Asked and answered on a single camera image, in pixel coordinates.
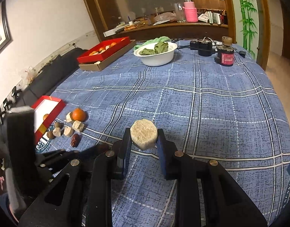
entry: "green leafy vegetable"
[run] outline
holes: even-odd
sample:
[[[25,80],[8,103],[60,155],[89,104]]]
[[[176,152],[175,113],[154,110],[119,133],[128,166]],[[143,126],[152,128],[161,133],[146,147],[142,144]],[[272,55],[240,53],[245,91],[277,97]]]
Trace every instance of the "green leafy vegetable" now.
[[[140,55],[154,55],[154,54],[161,54],[168,51],[168,43],[158,42],[154,46],[154,50],[150,49],[143,49],[140,52]]]
[[[153,55],[156,54],[155,50],[143,49],[140,52],[140,55]]]
[[[168,51],[168,43],[158,42],[154,46],[154,50],[155,50],[156,54],[161,54],[161,53],[167,52]]]

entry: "plaid tablecloth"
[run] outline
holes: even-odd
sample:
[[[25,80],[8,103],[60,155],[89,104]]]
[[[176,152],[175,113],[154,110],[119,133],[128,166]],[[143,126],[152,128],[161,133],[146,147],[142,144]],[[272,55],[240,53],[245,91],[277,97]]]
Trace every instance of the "plaid tablecloth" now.
[[[270,224],[290,196],[290,127],[261,67],[249,55],[234,59],[224,67],[214,55],[182,49],[170,63],[149,67],[131,50],[102,72],[79,69],[64,81],[52,94],[67,103],[57,120],[77,107],[88,113],[81,151],[121,139],[135,120],[152,120],[179,150],[217,159]],[[38,149],[61,148],[73,149],[70,138]],[[112,182],[114,226],[171,226],[176,181],[163,179],[156,148],[131,152],[126,179]]]

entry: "beige floor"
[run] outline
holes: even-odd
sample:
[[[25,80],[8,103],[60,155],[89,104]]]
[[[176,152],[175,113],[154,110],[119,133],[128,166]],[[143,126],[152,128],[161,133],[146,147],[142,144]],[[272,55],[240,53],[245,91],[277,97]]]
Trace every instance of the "beige floor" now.
[[[266,73],[282,102],[290,123],[290,60],[270,52]]]

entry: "framed picture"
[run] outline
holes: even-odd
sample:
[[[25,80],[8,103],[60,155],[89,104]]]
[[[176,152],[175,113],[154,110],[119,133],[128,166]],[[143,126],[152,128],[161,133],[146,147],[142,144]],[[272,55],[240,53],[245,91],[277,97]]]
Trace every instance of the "framed picture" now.
[[[9,28],[6,19],[5,0],[0,3],[0,52],[10,42]]]

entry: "green towel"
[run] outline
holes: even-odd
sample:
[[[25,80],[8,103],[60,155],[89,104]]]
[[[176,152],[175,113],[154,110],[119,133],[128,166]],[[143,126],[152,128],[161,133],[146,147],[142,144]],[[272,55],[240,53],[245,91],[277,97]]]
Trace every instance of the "green towel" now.
[[[133,50],[136,50],[142,46],[145,46],[145,45],[148,45],[148,44],[153,44],[153,43],[158,43],[158,42],[167,42],[167,41],[171,41],[171,39],[169,37],[157,37],[156,39],[152,39],[152,40],[149,40],[145,43],[143,43],[142,45],[135,45]]]

